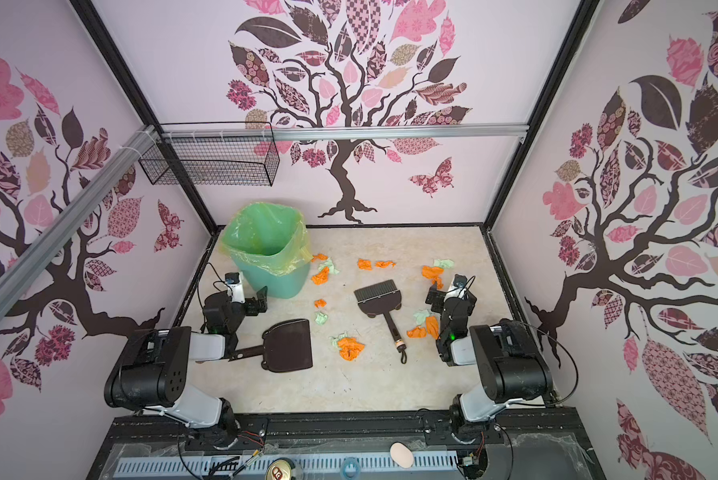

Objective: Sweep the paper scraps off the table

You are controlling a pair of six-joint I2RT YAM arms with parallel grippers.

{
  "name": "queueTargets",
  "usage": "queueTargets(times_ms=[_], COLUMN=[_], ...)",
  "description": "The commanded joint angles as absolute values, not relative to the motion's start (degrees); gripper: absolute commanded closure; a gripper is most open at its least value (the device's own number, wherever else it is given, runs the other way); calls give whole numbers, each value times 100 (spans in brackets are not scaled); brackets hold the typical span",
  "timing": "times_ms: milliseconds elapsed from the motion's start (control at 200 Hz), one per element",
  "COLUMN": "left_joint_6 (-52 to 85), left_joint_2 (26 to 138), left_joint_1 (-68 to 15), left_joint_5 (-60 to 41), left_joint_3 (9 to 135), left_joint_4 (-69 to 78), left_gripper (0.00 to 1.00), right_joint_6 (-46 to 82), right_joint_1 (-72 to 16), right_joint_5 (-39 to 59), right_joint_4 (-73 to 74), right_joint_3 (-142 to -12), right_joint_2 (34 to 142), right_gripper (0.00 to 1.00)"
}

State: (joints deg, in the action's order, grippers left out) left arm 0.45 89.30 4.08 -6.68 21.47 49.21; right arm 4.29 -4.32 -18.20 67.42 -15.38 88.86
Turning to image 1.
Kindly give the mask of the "dark brown dustpan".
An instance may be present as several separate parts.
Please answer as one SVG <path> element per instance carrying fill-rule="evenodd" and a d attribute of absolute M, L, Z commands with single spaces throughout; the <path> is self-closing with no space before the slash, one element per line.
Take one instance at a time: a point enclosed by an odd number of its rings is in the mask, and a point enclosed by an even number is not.
<path fill-rule="evenodd" d="M 277 323 L 261 336 L 262 344 L 238 349 L 228 356 L 229 361 L 260 357 L 263 370 L 290 373 L 313 367 L 311 329 L 308 319 L 293 319 Z"/>

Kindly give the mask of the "dark brown hand brush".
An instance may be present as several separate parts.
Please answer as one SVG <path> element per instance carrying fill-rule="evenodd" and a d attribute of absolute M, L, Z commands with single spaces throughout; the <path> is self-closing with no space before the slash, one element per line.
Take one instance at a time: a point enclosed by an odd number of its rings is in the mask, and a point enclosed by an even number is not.
<path fill-rule="evenodd" d="M 402 292 L 394 280 L 389 279 L 354 291 L 360 310 L 368 317 L 382 316 L 393 338 L 395 348 L 400 354 L 400 362 L 406 365 L 408 361 L 407 344 L 392 317 L 392 313 L 402 306 Z"/>

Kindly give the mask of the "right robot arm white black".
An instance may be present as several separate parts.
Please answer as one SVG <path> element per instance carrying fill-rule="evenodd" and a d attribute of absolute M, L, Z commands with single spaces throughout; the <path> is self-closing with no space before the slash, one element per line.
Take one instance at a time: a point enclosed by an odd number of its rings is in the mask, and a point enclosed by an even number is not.
<path fill-rule="evenodd" d="M 456 396 L 449 409 L 452 436 L 485 428 L 508 407 L 547 397 L 553 390 L 550 369 L 523 323 L 502 319 L 495 325 L 468 324 L 477 299 L 466 289 L 432 287 L 426 303 L 440 315 L 435 345 L 450 367 L 478 369 L 479 383 Z"/>

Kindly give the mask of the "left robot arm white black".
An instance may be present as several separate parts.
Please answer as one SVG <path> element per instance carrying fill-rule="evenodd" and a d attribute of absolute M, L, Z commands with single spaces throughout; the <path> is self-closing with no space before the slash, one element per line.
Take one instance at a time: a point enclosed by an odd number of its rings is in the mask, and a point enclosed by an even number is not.
<path fill-rule="evenodd" d="M 230 402 L 191 384 L 188 367 L 243 358 L 237 330 L 245 318 L 268 310 L 268 289 L 249 298 L 242 294 L 236 285 L 207 297 L 201 332 L 189 326 L 134 332 L 105 383 L 108 406 L 165 416 L 216 448 L 232 446 L 241 427 Z"/>

